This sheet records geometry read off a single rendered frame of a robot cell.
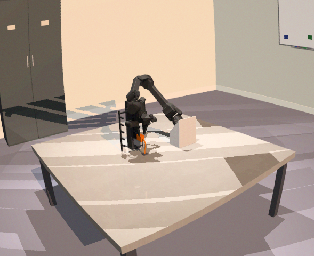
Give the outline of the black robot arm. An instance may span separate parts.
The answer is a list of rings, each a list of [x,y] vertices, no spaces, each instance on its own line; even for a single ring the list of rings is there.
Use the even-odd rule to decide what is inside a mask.
[[[128,102],[128,113],[135,114],[138,111],[145,110],[145,101],[146,98],[140,96],[139,87],[143,87],[144,89],[149,90],[149,92],[156,98],[156,100],[161,104],[163,107],[163,113],[172,121],[174,126],[179,120],[182,120],[182,111],[177,108],[174,104],[168,102],[164,96],[157,90],[154,86],[154,81],[152,80],[150,75],[143,74],[137,75],[133,79],[133,83],[131,86],[131,90],[127,94],[127,102]],[[176,115],[175,115],[176,114]],[[174,116],[175,115],[175,116]],[[174,116],[174,117],[173,117]],[[153,114],[147,114],[147,111],[144,114],[139,113],[138,121],[141,121],[143,125],[150,124],[150,121],[154,119]]]

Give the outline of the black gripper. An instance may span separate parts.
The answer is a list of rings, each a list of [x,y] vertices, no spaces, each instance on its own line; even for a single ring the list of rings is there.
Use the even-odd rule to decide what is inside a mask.
[[[139,123],[142,123],[141,121],[138,121],[138,115],[140,113],[141,114],[144,114],[146,110],[142,110],[142,111],[138,111],[137,113],[135,113],[136,115],[136,118],[135,120],[136,121],[132,121],[132,120],[129,120],[129,121],[125,121],[125,126],[129,127],[129,128],[135,128],[138,136],[140,136],[140,126],[139,126]],[[152,122],[156,122],[157,121],[157,118],[154,116],[154,119],[152,120]],[[151,124],[151,123],[150,123]],[[142,129],[143,129],[143,134],[145,135],[146,133],[146,130],[147,130],[147,127],[150,125],[150,124],[146,124],[146,125],[143,125],[142,124]]]

